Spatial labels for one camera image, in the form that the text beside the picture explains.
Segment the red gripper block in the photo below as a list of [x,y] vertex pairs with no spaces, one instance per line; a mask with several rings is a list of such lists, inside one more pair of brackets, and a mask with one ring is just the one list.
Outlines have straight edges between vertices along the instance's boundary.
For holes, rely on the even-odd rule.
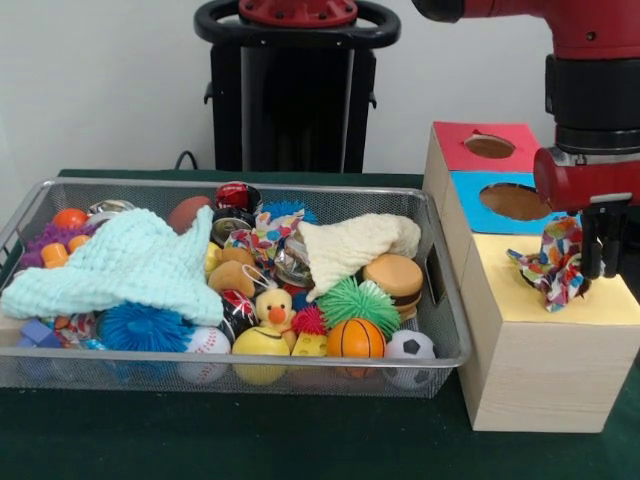
[[533,177],[541,201],[553,211],[583,210],[581,272],[587,279],[597,279],[601,272],[597,229],[601,208],[591,206],[612,203],[603,213],[602,260],[604,277],[615,277],[627,205],[639,205],[639,154],[572,154],[557,147],[541,148],[535,154]]

